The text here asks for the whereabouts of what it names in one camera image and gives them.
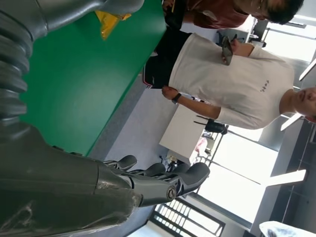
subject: hand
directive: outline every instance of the hand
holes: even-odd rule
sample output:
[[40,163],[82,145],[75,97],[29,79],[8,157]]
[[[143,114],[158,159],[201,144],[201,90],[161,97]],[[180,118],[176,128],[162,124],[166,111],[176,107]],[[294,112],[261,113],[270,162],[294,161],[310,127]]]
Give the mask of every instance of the hand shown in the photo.
[[[230,43],[230,46],[232,47],[232,54],[235,55],[241,48],[241,45],[241,44],[238,39],[234,39],[233,41],[232,41]],[[224,57],[223,54],[222,54],[222,60],[222,62],[226,64],[226,59]]]
[[176,89],[169,87],[169,86],[164,86],[162,88],[162,94],[168,100],[172,100],[176,97],[179,92]]
[[235,39],[230,43],[232,46],[232,50],[233,54],[236,54],[237,51],[241,47],[241,43],[240,43],[238,39]]
[[164,9],[164,14],[166,15],[166,11],[167,11],[169,7],[173,7],[173,3],[174,3],[173,0],[164,0],[164,3],[162,4],[162,8]]

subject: green tabletop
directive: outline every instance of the green tabletop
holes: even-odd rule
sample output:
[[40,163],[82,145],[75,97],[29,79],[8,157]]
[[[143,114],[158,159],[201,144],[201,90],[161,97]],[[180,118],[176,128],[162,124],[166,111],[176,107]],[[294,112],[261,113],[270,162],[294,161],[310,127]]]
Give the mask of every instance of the green tabletop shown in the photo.
[[87,155],[165,30],[161,3],[146,0],[106,41],[91,13],[34,45],[22,120],[50,145]]

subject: man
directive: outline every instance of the man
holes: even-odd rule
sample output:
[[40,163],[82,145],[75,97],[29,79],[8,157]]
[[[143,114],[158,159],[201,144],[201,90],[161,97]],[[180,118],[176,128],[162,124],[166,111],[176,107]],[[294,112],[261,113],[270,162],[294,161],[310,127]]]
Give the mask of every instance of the man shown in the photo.
[[215,43],[168,28],[157,47],[158,56],[146,65],[144,80],[162,88],[167,99],[228,125],[259,129],[281,114],[296,112],[314,120],[316,88],[294,92],[293,70],[285,61],[238,40],[232,47],[234,56],[227,66]]
[[[172,7],[174,0],[164,0],[163,7]],[[299,10],[303,0],[186,0],[184,23],[211,29],[235,28],[249,15],[259,20],[286,24]]]

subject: smartphone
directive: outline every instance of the smartphone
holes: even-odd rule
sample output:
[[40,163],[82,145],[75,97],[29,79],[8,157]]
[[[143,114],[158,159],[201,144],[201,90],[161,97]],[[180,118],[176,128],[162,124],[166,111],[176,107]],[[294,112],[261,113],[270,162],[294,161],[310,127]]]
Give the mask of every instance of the smartphone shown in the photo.
[[227,36],[224,36],[222,42],[222,55],[226,61],[226,65],[229,66],[232,59],[232,49],[230,40]]

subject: white t-shirt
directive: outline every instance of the white t-shirt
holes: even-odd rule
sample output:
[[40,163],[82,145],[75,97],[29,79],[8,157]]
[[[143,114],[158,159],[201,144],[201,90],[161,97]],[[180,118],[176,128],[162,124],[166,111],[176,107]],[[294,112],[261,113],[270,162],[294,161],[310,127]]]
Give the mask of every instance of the white t-shirt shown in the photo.
[[293,88],[294,71],[285,61],[255,47],[250,57],[233,56],[191,35],[175,63],[169,86],[221,107],[217,121],[247,129],[265,127],[280,116],[281,97]]

